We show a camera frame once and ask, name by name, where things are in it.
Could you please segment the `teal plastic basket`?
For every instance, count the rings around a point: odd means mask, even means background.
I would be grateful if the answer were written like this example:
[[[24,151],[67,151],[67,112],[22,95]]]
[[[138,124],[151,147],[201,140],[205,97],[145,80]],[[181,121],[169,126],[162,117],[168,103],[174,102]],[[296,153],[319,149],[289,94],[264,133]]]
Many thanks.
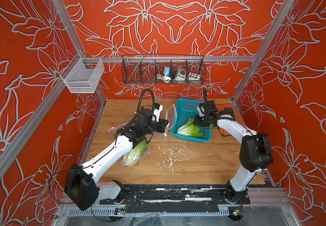
[[[199,112],[197,107],[203,103],[199,100],[180,98],[177,100],[175,105],[176,111],[174,112],[173,122],[174,126],[170,129],[170,133],[177,139],[203,143],[211,140],[211,130],[208,130],[204,127],[200,127],[202,136],[201,137],[190,137],[185,135],[180,135],[177,133],[178,129],[184,124],[188,123],[189,119],[194,118],[195,115],[198,115]]]

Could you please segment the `chinese cabbage long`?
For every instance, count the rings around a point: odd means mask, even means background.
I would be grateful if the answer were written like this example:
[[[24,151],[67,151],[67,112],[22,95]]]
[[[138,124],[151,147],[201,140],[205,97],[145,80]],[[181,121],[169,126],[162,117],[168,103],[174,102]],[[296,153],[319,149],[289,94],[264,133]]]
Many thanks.
[[[135,165],[142,158],[147,149],[148,144],[144,140],[123,156],[123,165],[126,167]]]

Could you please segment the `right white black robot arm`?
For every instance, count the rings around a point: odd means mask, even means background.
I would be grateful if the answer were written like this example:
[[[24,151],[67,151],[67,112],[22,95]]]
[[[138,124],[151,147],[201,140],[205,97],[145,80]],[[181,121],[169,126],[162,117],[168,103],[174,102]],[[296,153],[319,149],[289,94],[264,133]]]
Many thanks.
[[[265,132],[251,130],[237,121],[227,111],[219,111],[213,100],[208,100],[207,90],[203,90],[204,102],[199,104],[194,125],[204,128],[218,127],[233,136],[240,144],[240,167],[232,179],[226,183],[225,199],[235,204],[246,196],[249,184],[265,168],[273,163],[271,142]]]

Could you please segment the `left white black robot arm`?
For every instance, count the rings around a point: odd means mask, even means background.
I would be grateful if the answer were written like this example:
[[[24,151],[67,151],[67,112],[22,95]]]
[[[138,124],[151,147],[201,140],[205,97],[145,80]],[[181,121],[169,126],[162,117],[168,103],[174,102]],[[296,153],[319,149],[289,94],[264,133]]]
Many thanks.
[[[98,185],[105,172],[121,157],[151,142],[147,136],[165,133],[169,121],[160,117],[163,106],[152,99],[149,108],[139,102],[134,117],[115,134],[115,140],[105,150],[81,165],[67,170],[65,194],[81,211],[102,200],[122,202],[125,186],[117,180]]]

